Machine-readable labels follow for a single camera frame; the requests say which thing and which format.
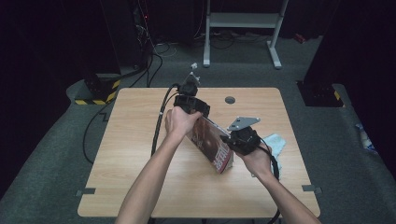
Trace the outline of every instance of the black equipment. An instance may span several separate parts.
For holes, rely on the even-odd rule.
[[[195,97],[198,92],[197,85],[200,85],[199,78],[190,73],[184,83],[177,88],[179,95],[175,97],[174,106],[180,106],[188,114],[200,111],[207,118],[210,106]]]
[[[279,180],[279,167],[277,166],[277,161],[275,157],[271,154],[270,148],[267,144],[257,135],[257,132],[253,130],[250,125],[259,122],[259,118],[244,118],[238,117],[233,122],[233,124],[228,127],[227,130],[231,131],[230,137],[221,136],[221,140],[228,145],[228,147],[244,156],[250,154],[256,148],[264,151],[271,159],[271,163],[274,167],[274,176],[277,180]],[[267,148],[261,147],[260,143],[263,142]],[[280,212],[279,209],[276,211],[276,214],[273,218],[268,222],[268,224],[275,223],[275,221],[279,218]]]

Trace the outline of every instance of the round black object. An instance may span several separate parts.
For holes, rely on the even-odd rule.
[[[233,98],[232,96],[227,96],[225,98],[225,103],[232,105],[233,103],[235,103],[235,98]]]

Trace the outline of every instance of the yellow black striped tape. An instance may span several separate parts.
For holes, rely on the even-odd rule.
[[[341,96],[340,96],[340,94],[338,94],[337,91],[334,91],[334,96],[335,96],[335,99],[337,99],[337,101],[339,101],[341,99]]]
[[[112,92],[106,99],[75,99],[77,105],[105,105],[110,103],[116,96],[117,87],[120,85],[120,80],[114,82]]]

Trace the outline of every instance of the black curtain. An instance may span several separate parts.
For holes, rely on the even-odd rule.
[[[59,35],[59,3],[0,3],[0,198],[70,106],[66,89],[81,79]]]
[[[341,1],[304,83],[346,87],[365,131],[396,176],[396,3]]]
[[[324,35],[340,0],[289,0],[279,36],[305,39]]]

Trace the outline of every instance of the hazard tape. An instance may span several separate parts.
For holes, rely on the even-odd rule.
[[[114,82],[112,86],[112,92],[107,96],[106,99],[75,99],[75,103],[77,105],[106,105],[109,104],[111,101],[114,100],[116,93],[117,93],[117,87],[120,85],[120,81]]]

